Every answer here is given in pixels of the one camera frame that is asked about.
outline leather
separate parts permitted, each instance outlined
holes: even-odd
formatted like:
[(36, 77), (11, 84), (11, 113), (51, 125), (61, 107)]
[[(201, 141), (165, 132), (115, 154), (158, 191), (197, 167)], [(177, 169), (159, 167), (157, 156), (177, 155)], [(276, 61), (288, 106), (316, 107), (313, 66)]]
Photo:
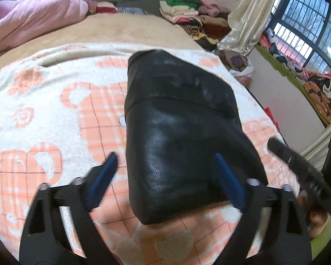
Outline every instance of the leather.
[(143, 224), (227, 201), (211, 166), (215, 153), (268, 183), (231, 87), (165, 51), (129, 59), (125, 119), (130, 203)]

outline pink comforter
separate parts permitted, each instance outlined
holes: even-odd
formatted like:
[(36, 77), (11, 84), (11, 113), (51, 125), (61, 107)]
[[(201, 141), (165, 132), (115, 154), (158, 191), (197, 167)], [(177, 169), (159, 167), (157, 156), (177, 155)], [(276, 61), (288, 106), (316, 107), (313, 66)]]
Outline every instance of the pink comforter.
[(87, 12), (83, 0), (0, 1), (0, 51), (79, 22)]

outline clothing pile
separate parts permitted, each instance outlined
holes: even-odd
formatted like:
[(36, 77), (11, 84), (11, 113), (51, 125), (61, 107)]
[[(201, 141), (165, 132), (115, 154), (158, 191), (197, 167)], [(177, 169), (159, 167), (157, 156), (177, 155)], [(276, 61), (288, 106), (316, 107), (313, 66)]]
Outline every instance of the clothing pile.
[(207, 51), (215, 50), (230, 32), (227, 22), (230, 10), (213, 0), (163, 0), (160, 12)]
[(214, 54), (219, 56), (223, 65), (239, 83), (244, 87), (249, 86), (255, 69), (247, 57), (230, 50), (215, 50)]
[(304, 89), (316, 103), (316, 109), (331, 123), (331, 74), (312, 74), (304, 84)]
[(146, 15), (140, 8), (115, 7), (97, 0), (2, 0), (0, 1), (0, 51), (45, 33), (75, 24), (95, 13)]
[(293, 73), (301, 84), (314, 108), (323, 117), (326, 124), (331, 123), (331, 73), (321, 74), (304, 68), (290, 56), (286, 56), (277, 49), (278, 38), (271, 29), (267, 29), (260, 38), (260, 45), (265, 48), (277, 61)]

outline bed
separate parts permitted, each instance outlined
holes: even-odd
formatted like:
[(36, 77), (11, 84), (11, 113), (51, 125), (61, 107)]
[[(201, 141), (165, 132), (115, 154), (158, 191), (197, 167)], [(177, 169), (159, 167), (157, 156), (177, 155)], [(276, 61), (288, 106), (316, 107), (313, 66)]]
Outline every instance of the bed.
[[(297, 194), (295, 176), (267, 150), (271, 136), (282, 137), (217, 56), (161, 18), (96, 14), (0, 56), (0, 239), (16, 258), (38, 185), (67, 184), (101, 164), (110, 151), (119, 155), (119, 168), (91, 216), (121, 263), (212, 264), (228, 242), (241, 216), (229, 203), (158, 225), (141, 224), (131, 210), (125, 160), (127, 60), (154, 48), (232, 87), (243, 131), (260, 155), (269, 185), (291, 184)], [(68, 210), (62, 215), (74, 252), (83, 255)], [(268, 216), (263, 210), (249, 255), (260, 248)]]

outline white fuzzy blanket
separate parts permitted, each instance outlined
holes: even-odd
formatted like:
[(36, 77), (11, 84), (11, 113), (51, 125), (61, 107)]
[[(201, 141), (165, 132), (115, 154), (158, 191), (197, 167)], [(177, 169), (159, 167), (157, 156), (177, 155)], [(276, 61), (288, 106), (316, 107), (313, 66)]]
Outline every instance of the white fuzzy blanket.
[[(110, 151), (120, 167), (101, 207), (92, 212), (110, 250), (125, 265), (212, 264), (240, 218), (230, 204), (146, 226), (134, 216), (128, 198), (124, 99), (127, 60), (150, 49), (128, 44), (68, 44), (40, 51), (0, 72), (0, 239), (18, 257), (20, 235), (37, 186), (69, 183), (103, 162)], [(266, 144), (280, 135), (262, 108), (203, 50), (164, 49), (214, 73), (234, 90), (243, 130), (256, 147), (270, 186), (299, 185)], [(250, 254), (258, 251), (268, 212)], [(82, 254), (64, 212), (75, 252)]]

